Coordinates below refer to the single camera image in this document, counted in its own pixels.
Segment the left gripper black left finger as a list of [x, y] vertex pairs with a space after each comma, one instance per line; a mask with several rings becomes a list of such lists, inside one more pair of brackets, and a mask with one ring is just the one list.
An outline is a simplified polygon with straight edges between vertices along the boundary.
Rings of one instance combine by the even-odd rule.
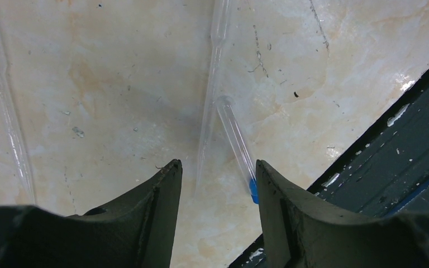
[[82, 215], [0, 206], [0, 267], [168, 267], [182, 163]]

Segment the test tube blue cap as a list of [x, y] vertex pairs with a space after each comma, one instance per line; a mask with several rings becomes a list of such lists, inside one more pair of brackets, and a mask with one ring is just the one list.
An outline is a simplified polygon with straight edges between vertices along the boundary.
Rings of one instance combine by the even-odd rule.
[[242, 134], [241, 126], [236, 118], [233, 100], [227, 95], [222, 95], [217, 98], [215, 105], [251, 199], [254, 204], [259, 204], [254, 163], [250, 156], [246, 139]]

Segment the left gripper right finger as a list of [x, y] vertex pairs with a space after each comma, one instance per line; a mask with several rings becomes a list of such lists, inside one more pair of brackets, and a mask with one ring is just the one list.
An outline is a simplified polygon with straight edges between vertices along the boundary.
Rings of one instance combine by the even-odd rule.
[[256, 162], [268, 267], [429, 267], [429, 213], [369, 217], [333, 205]]

